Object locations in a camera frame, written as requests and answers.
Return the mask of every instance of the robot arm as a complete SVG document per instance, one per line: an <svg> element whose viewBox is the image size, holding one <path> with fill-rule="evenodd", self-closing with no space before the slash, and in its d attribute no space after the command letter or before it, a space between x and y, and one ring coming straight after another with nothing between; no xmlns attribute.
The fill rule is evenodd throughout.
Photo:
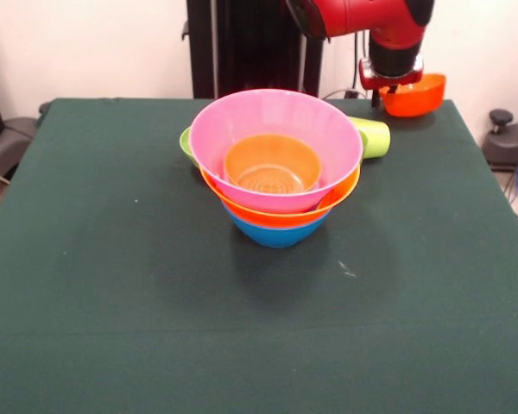
<svg viewBox="0 0 518 414"><path fill-rule="evenodd" d="M435 0L286 0L304 35L325 39L370 30L370 56L359 66L364 89L422 77L420 45Z"/></svg>

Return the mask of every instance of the orange bowl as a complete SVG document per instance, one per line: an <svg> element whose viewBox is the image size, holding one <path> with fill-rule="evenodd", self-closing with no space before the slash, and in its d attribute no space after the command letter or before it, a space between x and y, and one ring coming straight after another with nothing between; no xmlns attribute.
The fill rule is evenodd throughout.
<svg viewBox="0 0 518 414"><path fill-rule="evenodd" d="M224 159L228 180L270 194L311 190L320 178L320 159L305 142L285 135L253 135L234 144Z"/></svg>
<svg viewBox="0 0 518 414"><path fill-rule="evenodd" d="M421 116L441 106L445 83L445 75L426 74L416 84L399 85L395 93L389 93L388 87L381 88L380 96L384 108L391 116Z"/></svg>
<svg viewBox="0 0 518 414"><path fill-rule="evenodd" d="M207 185L209 185L213 192L226 203L227 208L238 218L257 226L278 229L297 227L314 222L321 218L326 212L330 211L333 207L340 204L349 197L351 192L357 186L357 182L361 174L361 167L358 166L354 172L326 194L320 201L316 210L294 214L265 213L262 211L251 210L242 205L236 204L218 189L212 178L203 168L200 168L200 171Z"/></svg>

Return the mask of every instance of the plastic bowl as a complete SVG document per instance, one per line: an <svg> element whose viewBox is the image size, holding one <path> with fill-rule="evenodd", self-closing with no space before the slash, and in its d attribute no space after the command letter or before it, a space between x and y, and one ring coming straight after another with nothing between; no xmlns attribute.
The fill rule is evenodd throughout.
<svg viewBox="0 0 518 414"><path fill-rule="evenodd" d="M445 83L445 75L426 74L417 84L399 85L395 93L389 93L389 88L382 88L380 96L391 116L422 116L441 106Z"/></svg>
<svg viewBox="0 0 518 414"><path fill-rule="evenodd" d="M217 194L217 196L224 201L226 208L231 213L247 223L255 224L256 226L268 227L272 229L285 229L290 227L303 226L314 222L321 218L326 212L333 207L340 204L349 197L353 189L355 189L359 176L361 174L360 166L351 173L349 177L344 179L341 183L336 185L319 203L315 210L305 213L293 214L276 214L265 213L262 211L251 210L243 207L227 198L217 187L211 176L201 169L201 175L209 187Z"/></svg>
<svg viewBox="0 0 518 414"><path fill-rule="evenodd" d="M186 128L184 131L182 131L182 134L180 134L179 144L180 148L186 154L186 157L190 159L190 161L199 168L198 162L193 158L192 155L192 149L190 149L190 145L188 144L188 139L190 136L190 127Z"/></svg>
<svg viewBox="0 0 518 414"><path fill-rule="evenodd" d="M307 144L285 135L255 135L236 143L224 159L232 184L252 191L292 194L311 190L320 160Z"/></svg>
<svg viewBox="0 0 518 414"><path fill-rule="evenodd" d="M328 214L330 214L330 211L328 211L320 218L317 218L313 222L303 226L287 229L271 229L248 223L234 215L225 203L223 203L223 205L226 208L226 211L228 211L232 222L234 222L234 224L236 224L236 226L251 240L266 248L289 248L290 246L301 242L318 229L320 224L322 224Z"/></svg>
<svg viewBox="0 0 518 414"><path fill-rule="evenodd" d="M322 163L318 188L300 194L267 194L231 184L224 157L244 138L280 134L311 146ZM193 156L230 200L252 210L296 213L310 210L357 168L363 142L348 117L309 95L276 89L243 91L206 106L190 130Z"/></svg>

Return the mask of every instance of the bowl rim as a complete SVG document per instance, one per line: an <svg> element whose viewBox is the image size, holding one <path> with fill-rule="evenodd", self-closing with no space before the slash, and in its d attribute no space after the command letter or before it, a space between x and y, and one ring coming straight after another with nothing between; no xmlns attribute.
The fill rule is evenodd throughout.
<svg viewBox="0 0 518 414"><path fill-rule="evenodd" d="M249 89L247 91L239 91L239 92L231 93L230 95L226 95L224 97L221 97L221 98L219 98L219 99L209 103L208 105L206 105L198 113L198 115L194 118L194 120L192 122L192 125L194 125L202 116L204 116L204 113L207 110L209 110L210 108L214 108L217 105L220 105L225 100L233 99L234 97L237 97L237 96L240 96L240 95L243 95L243 94L246 94L246 95L250 95L250 94L258 95L258 94L263 94L263 93L270 93L270 94L273 94L273 95L281 95L281 94L294 95L294 96L297 96L297 97L300 97L300 98L303 98L303 99L307 99L309 101L319 102L321 105L325 106L330 112L338 113L338 116L344 117L345 121L347 121L350 124L350 127L353 129L353 131L355 133L355 136L357 138L358 146L359 146L359 150L357 152L358 153L357 159L353 162L352 167L350 167L350 169L347 171L347 173L344 174L344 176L341 179L333 181L329 185L324 185L322 187L316 188L313 191L296 192L296 193L290 193L290 194L272 194L272 193L267 193L267 192L246 190L246 189L244 189L242 187L239 187L237 185L231 184L227 180L221 179L217 174L214 174L208 168L203 166L201 164L201 162L199 162L198 158L195 155L196 152L194 151L194 148L193 148L193 129L190 129L188 143L190 145L190 150L192 151L193 158L199 164L199 169L203 168L207 172L207 174L209 174L210 177L212 177L215 180L220 181L223 185L226 185L226 186L230 187L232 190L241 191L241 192L243 192L245 194L253 194L254 196L258 196L258 197L262 197L262 198L295 198L295 197L308 197L308 196L311 196L311 195L314 195L314 194L318 194L320 192L324 192L326 190L333 189L335 186L339 185L342 181L344 181L346 178L348 178L357 169L357 166L361 163L361 161L363 159L364 148L363 148L363 139L361 138L361 133L359 132L359 130L357 129L355 124L349 119L348 115L346 115L342 110L336 108L331 103L328 103L325 100L320 99L318 97L313 97L311 95L307 95L306 93L297 92L297 91L287 91L287 90L284 90L284 89L274 89L274 88L273 89Z"/></svg>
<svg viewBox="0 0 518 414"><path fill-rule="evenodd" d="M231 217L231 219L236 219L238 220L239 222L241 223L245 223L247 224L248 226L251 226L255 229L261 229L261 230L268 230L268 231L289 231L289 230L300 230L300 229L304 229L304 228L307 228L309 226L313 226L314 224L318 223L319 221L321 220L324 220L326 218L326 216L328 216L330 214L330 212L332 211L332 209L329 209L328 211L324 212L322 214L322 216L318 217L318 218L315 218L313 221L309 222L309 223L306 223L306 224L301 224L299 226L290 226L290 227L265 227L265 226L259 226L255 223L251 223L251 222L248 222L247 220L241 218L241 217L238 217L227 205L226 205L226 202L221 200L221 203L223 204L223 207L224 209L226 210L226 212L229 214L229 216Z"/></svg>
<svg viewBox="0 0 518 414"><path fill-rule="evenodd" d="M182 152L186 155L190 155L192 156L193 158L193 152L192 152L192 148L190 147L190 130L191 130L191 127L192 125L190 125L189 127L186 127L184 129L184 131L182 131L180 133L180 137L179 137L179 145L180 145L180 149L182 149ZM188 144L188 148L185 148L184 147L184 134L187 135L187 138L186 138L186 144Z"/></svg>
<svg viewBox="0 0 518 414"><path fill-rule="evenodd" d="M410 95L413 93L420 93L423 91L433 91L434 89L439 88L439 87L441 87L441 85L445 85L447 83L447 77L444 73L437 73L437 72L424 73L418 83L421 83L422 80L425 78L436 78L437 82L430 89L422 89L422 90L413 89L411 91L400 91L400 89L398 88L397 91L395 91L395 95L403 96L403 95ZM378 91L380 92L380 95L386 96L386 95L388 95L389 86L384 86L383 88L380 88Z"/></svg>
<svg viewBox="0 0 518 414"><path fill-rule="evenodd" d="M259 214L259 215L268 216L268 217L288 217L289 218L289 217L307 217L307 216L312 216L313 214L319 214L319 213L331 210L335 206L337 206L338 204L342 203L346 198L348 198L350 196L350 194L353 192L353 190L355 190L355 187L357 187L357 184L358 184L358 181L359 181L359 177L361 176L361 165L359 164L357 166L357 168L355 170L353 170L353 172L351 172L351 174L349 174L347 177L344 178L343 181L348 179L350 176L353 176L353 179L352 179L352 182L351 182L351 185L349 186L349 188L347 190L345 190L345 193L341 197L339 197L336 201L334 201L334 202L332 202L332 203L330 203L330 204L328 204L328 205L326 205L326 206L324 206L324 207L322 207L320 209L311 210L311 211L305 211L303 213L287 213L287 214L284 214L284 213L268 213L266 211L253 210L253 209L249 209L248 207L244 207L243 205L238 204L238 203L230 200L228 197L226 197L217 188L217 185L212 180L211 174L209 174L202 166L199 166L199 171L201 172L201 176L203 177L203 179L204 179L205 183L207 184L207 186L217 195L217 197L219 197L221 199L221 201L225 201L229 205L235 205L237 208L245 210L245 211L248 211L249 213ZM327 197L330 197L331 194L333 194L334 191L335 191L335 189L330 190L324 197L322 197L322 200L324 200Z"/></svg>

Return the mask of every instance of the dark green table cover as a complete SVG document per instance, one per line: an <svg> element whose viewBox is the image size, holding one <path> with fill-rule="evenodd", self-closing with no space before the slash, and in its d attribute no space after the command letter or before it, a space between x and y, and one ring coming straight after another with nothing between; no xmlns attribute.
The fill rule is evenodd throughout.
<svg viewBox="0 0 518 414"><path fill-rule="evenodd" d="M518 222L451 102L311 238L240 234L206 105L58 100L0 207L0 413L518 413Z"/></svg>

